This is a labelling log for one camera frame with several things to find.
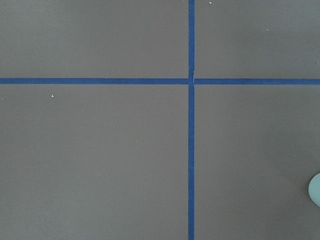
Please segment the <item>mint green cup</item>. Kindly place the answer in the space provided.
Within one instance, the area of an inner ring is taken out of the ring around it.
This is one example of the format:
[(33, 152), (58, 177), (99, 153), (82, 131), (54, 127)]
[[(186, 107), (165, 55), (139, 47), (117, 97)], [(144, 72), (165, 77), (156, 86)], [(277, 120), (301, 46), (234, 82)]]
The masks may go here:
[(320, 207), (320, 173), (316, 174), (309, 182), (308, 194), (312, 202)]

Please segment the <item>blue tape line lengthwise left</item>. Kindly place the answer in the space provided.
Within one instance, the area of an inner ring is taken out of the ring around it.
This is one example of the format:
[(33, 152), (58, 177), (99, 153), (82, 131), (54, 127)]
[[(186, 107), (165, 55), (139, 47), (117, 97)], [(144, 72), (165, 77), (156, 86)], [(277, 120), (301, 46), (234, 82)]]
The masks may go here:
[(188, 1), (188, 240), (195, 238), (195, 1)]

